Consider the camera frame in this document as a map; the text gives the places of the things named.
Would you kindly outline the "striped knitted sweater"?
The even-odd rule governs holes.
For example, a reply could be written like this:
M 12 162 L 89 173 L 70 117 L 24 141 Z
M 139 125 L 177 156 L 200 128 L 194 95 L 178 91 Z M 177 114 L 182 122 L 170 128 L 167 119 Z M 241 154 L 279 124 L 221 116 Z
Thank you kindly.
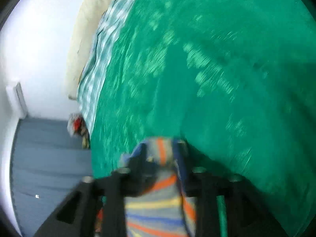
M 194 236 L 196 198 L 186 190 L 187 145 L 155 137 L 123 156 L 122 166 L 98 179 L 105 202 L 101 236 Z

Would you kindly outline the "pile of clothes on chair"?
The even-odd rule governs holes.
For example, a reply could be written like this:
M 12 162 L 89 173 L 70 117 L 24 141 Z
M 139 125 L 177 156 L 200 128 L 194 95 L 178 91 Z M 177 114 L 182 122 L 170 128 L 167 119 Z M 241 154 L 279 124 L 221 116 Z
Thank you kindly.
M 82 139 L 82 147 L 84 149 L 90 148 L 90 134 L 86 122 L 81 113 L 71 113 L 67 130 L 70 136 L 79 136 Z

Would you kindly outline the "blue grey curtain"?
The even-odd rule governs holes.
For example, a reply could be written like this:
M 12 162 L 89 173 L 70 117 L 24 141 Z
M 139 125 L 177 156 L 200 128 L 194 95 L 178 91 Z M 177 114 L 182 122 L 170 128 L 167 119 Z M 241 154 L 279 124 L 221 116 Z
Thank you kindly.
M 81 182 L 91 182 L 91 153 L 71 137 L 68 123 L 20 121 L 11 156 L 14 213 L 23 236 L 35 236 L 51 213 Z

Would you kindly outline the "green floral bedspread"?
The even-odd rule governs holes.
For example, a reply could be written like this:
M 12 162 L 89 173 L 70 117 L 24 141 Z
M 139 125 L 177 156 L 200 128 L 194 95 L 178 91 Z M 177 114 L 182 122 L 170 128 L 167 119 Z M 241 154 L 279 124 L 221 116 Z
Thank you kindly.
M 135 0 L 91 136 L 107 176 L 151 136 L 249 179 L 289 236 L 315 216 L 315 20 L 301 0 Z

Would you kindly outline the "green white checkered sheet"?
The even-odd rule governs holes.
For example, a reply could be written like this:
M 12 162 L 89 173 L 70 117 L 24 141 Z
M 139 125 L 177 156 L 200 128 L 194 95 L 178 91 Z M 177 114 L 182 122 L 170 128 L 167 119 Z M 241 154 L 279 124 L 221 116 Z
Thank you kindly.
M 112 0 L 94 34 L 88 61 L 80 77 L 77 102 L 92 134 L 100 93 L 111 61 L 112 50 L 135 0 Z

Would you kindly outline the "cream pillow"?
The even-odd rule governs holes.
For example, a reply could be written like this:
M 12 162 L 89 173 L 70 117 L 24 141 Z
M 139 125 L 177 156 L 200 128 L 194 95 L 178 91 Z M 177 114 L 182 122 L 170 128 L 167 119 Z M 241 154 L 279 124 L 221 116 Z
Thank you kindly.
M 77 99 L 82 71 L 88 61 L 93 37 L 102 15 L 112 0 L 84 0 L 75 21 L 68 52 L 65 92 L 68 99 Z

